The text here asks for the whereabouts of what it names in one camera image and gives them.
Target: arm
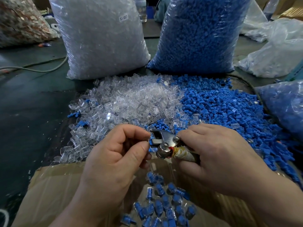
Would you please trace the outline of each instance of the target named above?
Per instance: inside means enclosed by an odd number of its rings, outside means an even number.
[[[303,226],[303,192],[271,171],[236,131],[213,124],[178,133],[201,164],[179,161],[180,169],[215,191],[250,204],[272,227]]]
[[[135,172],[148,168],[150,133],[123,124],[112,129],[87,157],[79,187],[50,227],[95,227],[121,205]]]

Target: water bottle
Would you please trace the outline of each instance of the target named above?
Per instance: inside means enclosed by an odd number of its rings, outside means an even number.
[[[279,3],[279,0],[270,0],[264,10],[263,13],[266,16],[267,20],[270,20],[274,12],[276,11],[277,5]]]
[[[137,10],[140,15],[141,22],[147,21],[147,14],[146,14],[146,0],[134,0],[136,3]]]

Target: person's left thumb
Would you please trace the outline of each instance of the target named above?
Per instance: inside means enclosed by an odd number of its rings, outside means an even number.
[[[133,145],[120,160],[125,167],[124,169],[131,171],[132,175],[135,174],[148,150],[149,142],[147,141],[141,141]]]

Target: white label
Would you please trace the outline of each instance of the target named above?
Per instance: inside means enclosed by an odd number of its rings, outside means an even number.
[[[128,20],[128,14],[123,14],[120,18],[119,18],[119,21],[120,22],[123,22],[125,20]]]

